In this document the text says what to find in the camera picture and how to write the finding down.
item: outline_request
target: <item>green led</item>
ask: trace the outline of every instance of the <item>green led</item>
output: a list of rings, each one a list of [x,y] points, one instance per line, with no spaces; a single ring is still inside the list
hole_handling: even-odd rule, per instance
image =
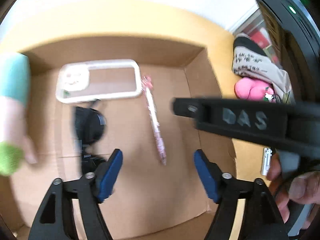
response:
[[[297,12],[289,5],[290,11],[292,11],[294,14],[297,14]]]

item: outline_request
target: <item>pink object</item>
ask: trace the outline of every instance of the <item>pink object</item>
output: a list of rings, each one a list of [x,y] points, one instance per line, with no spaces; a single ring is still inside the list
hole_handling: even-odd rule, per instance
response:
[[[235,92],[238,98],[253,101],[263,100],[266,93],[270,95],[275,93],[271,88],[271,84],[248,77],[244,77],[236,83]]]
[[[166,165],[167,163],[167,156],[165,154],[165,147],[164,147],[164,142],[163,139],[160,135],[160,129],[159,129],[159,122],[156,116],[156,106],[153,100],[153,96],[151,93],[151,90],[153,89],[152,83],[151,83],[151,77],[150,76],[144,76],[142,78],[142,89],[143,92],[147,98],[147,106],[150,111],[150,118],[151,118],[151,124],[153,128],[153,133],[156,139],[156,146],[157,150],[159,152],[159,156],[161,159],[161,162],[163,165]]]

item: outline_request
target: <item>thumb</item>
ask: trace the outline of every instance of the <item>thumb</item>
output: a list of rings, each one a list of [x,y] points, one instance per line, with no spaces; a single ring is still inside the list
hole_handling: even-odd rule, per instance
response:
[[[300,204],[320,203],[320,172],[308,172],[294,178],[289,198]]]

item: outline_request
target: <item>screw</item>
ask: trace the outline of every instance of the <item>screw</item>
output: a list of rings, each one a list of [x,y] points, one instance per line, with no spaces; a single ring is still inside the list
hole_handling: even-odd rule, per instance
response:
[[[259,185],[262,185],[262,184],[264,183],[263,180],[260,179],[260,178],[255,179],[254,182],[257,183],[257,184],[259,184]]]
[[[195,106],[192,106],[192,105],[190,105],[189,107],[188,107],[188,110],[190,111],[190,112],[195,112],[195,111],[197,111],[197,109],[198,108],[196,108]]]
[[[95,176],[94,172],[88,172],[85,174],[86,179],[92,179],[94,178],[94,176]]]
[[[232,178],[232,175],[230,173],[222,173],[222,177],[225,178],[225,179],[231,179]]]
[[[59,185],[61,182],[62,182],[62,179],[56,178],[56,179],[53,181],[53,184],[54,184],[54,185]]]

